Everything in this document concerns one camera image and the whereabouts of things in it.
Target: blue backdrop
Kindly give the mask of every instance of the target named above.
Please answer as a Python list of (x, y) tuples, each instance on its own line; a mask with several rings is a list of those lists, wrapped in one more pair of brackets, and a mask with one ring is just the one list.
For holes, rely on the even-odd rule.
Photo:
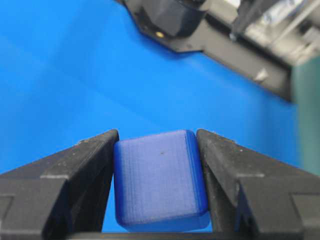
[[(204, 128), (298, 166), (295, 127), (294, 105), (158, 45), (113, 0), (0, 1), (0, 173), (112, 128)], [(105, 232), (114, 216), (112, 188)]]

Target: blue 3d-printed block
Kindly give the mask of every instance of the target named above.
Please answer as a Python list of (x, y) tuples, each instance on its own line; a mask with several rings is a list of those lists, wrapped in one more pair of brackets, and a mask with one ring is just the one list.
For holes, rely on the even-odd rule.
[(130, 232), (182, 232), (210, 216), (196, 136), (188, 130), (114, 146), (117, 222)]

